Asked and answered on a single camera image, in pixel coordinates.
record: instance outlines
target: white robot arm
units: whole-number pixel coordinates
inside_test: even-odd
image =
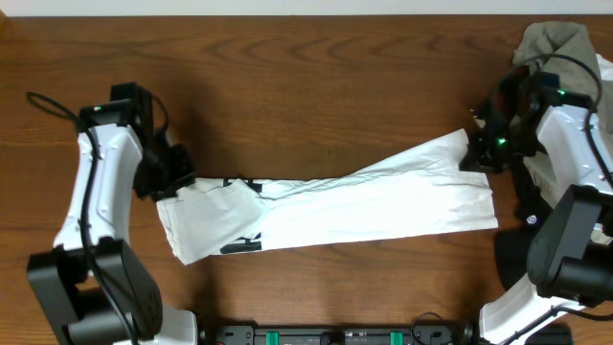
[[[151,95],[135,83],[116,85],[111,102],[85,107],[80,119],[79,170],[68,216],[54,241],[54,250],[32,255],[28,277],[60,344],[130,344],[100,288],[79,291],[92,267],[83,258],[81,208],[92,169],[99,157],[89,195],[91,252],[120,310],[140,344],[195,345],[195,315],[162,306],[153,279],[129,249],[132,187],[139,197],[159,199],[193,182],[193,169],[180,146],[171,147],[165,130],[153,133]],[[95,138],[92,143],[86,135]]]
[[[565,58],[550,56],[545,58]],[[561,90],[558,75],[544,72],[511,75],[506,90],[508,114],[493,103],[480,110],[477,117],[485,120],[485,127],[471,143],[462,168],[500,172],[511,166],[514,175],[523,170],[539,191],[528,198],[542,198],[549,205],[546,217],[529,213],[524,219],[538,228],[526,273],[479,314],[482,341],[521,345],[566,312],[613,298],[606,246],[610,239],[605,235],[613,227],[613,191],[599,158],[606,167],[613,167],[613,160],[595,112],[600,94],[593,103],[588,96]],[[518,180],[515,187],[520,189]]]

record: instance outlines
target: black cable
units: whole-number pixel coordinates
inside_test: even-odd
[[[100,286],[100,289],[106,296],[108,303],[111,305],[115,313],[117,313],[117,316],[120,318],[120,321],[122,322],[124,329],[127,332],[132,345],[138,345],[138,334],[136,334],[136,330],[129,323],[127,316],[125,315],[121,306],[117,302],[117,299],[115,298],[111,290],[108,288],[108,285],[106,284],[106,281],[102,276],[102,272],[100,268],[98,267],[98,265],[96,264],[96,261],[94,260],[94,255],[92,254],[91,248],[90,248],[91,237],[89,234],[90,226],[89,226],[89,212],[88,211],[89,211],[89,200],[91,198],[92,188],[94,187],[94,179],[96,177],[96,168],[98,167],[98,160],[100,159],[98,141],[96,140],[92,132],[89,130],[89,128],[87,128],[87,126],[83,123],[83,121],[77,115],[75,115],[75,113],[70,111],[64,105],[46,96],[37,94],[35,92],[27,92],[26,98],[36,108],[48,114],[54,115],[60,119],[70,120],[74,122],[75,125],[79,128],[79,130],[82,130],[85,133],[85,135],[87,135],[87,138],[89,139],[89,142],[92,146],[92,166],[89,171],[89,177],[87,178],[87,184],[85,185],[85,193],[83,195],[83,203],[81,205],[80,219],[79,219],[80,240],[81,240],[81,245],[83,247],[83,256],[85,257],[85,261],[87,262],[87,265],[92,270],[94,278],[96,278],[96,281],[98,282],[98,285]],[[59,109],[61,112],[56,112],[53,109],[50,109],[42,105],[36,99],[40,99],[41,101],[52,105],[53,107]]]
[[[496,87],[494,87],[492,89],[491,93],[489,94],[489,103],[492,106],[494,105],[493,99],[494,99],[495,94],[500,90],[500,86],[502,85],[502,83],[508,77],[512,76],[517,71],[517,69],[525,66],[526,64],[528,64],[530,62],[534,62],[534,61],[540,60],[542,58],[561,58],[561,59],[565,59],[567,61],[573,62],[577,66],[581,67],[585,72],[587,72],[587,74],[589,74],[590,77],[596,83],[596,87],[598,88],[598,91],[597,91],[597,94],[596,94],[596,100],[594,100],[592,102],[591,106],[587,109],[587,114],[585,116],[585,122],[584,122],[584,131],[585,131],[585,137],[587,138],[587,143],[588,143],[588,145],[590,147],[590,150],[592,150],[592,153],[596,157],[596,161],[598,162],[598,165],[601,168],[602,175],[604,176],[606,181],[609,183],[609,186],[613,189],[613,175],[611,175],[610,170],[606,167],[606,164],[604,163],[604,160],[602,159],[601,153],[598,151],[598,148],[596,147],[596,143],[594,143],[594,138],[592,137],[592,126],[590,125],[590,119],[592,118],[592,114],[596,111],[596,109],[598,107],[598,104],[601,102],[601,98],[602,98],[602,81],[596,75],[596,73],[594,73],[594,71],[591,68],[589,68],[585,63],[579,61],[578,59],[576,59],[574,57],[568,57],[568,56],[565,56],[565,55],[562,55],[562,54],[555,54],[555,53],[551,53],[551,54],[539,54],[539,55],[534,56],[534,57],[526,58],[523,61],[521,61],[519,63],[516,63],[510,69],[510,71],[505,75],[505,77],[503,77],[498,82]]]
[[[162,132],[166,132],[169,129],[169,112],[166,110],[166,107],[162,103],[159,97],[151,94],[152,99],[158,104],[162,112],[164,113],[164,124],[162,125]]]
[[[413,321],[413,325],[411,325],[411,336],[413,337],[413,339],[415,340],[415,342],[417,342],[419,345],[426,345],[426,344],[424,344],[424,343],[423,343],[423,341],[421,341],[421,340],[420,340],[420,337],[419,337],[419,336],[416,336],[416,335],[415,335],[415,326],[418,326],[418,322],[419,322],[419,321],[420,321],[420,320],[421,320],[423,317],[425,317],[425,316],[434,316],[434,317],[438,318],[439,320],[444,321],[444,320],[443,320],[443,318],[442,318],[440,315],[438,315],[437,313],[435,313],[435,312],[433,312],[433,311],[427,311],[427,312],[425,312],[425,313],[423,313],[423,314],[419,315],[418,317],[416,317],[416,318],[415,318],[415,320]],[[453,330],[452,330],[452,329],[451,329],[451,328],[450,328],[448,325],[445,325],[445,326],[447,327],[447,329],[449,330],[449,332],[450,332],[451,334],[453,334],[453,333],[454,333],[454,332],[453,332]]]
[[[547,321],[550,317],[556,317],[556,315],[559,312],[566,312],[566,313],[573,314],[575,316],[582,317],[584,319],[588,319],[588,320],[592,320],[592,321],[600,321],[600,322],[613,321],[613,313],[612,314],[608,314],[608,315],[594,315],[594,314],[591,314],[591,313],[587,313],[587,312],[583,312],[583,311],[579,311],[579,310],[574,310],[574,309],[570,309],[570,308],[566,308],[566,307],[555,307],[555,308],[551,308],[546,314],[544,314],[541,317],[539,317],[538,319],[536,319],[533,323],[528,325],[523,330],[521,330],[519,332],[515,332],[515,334],[512,337],[510,337],[509,339],[507,339],[507,341],[505,341],[503,343],[503,345],[511,345],[513,343],[513,341],[519,339],[522,335],[527,334],[528,332],[533,330],[535,327],[537,327],[541,323]]]

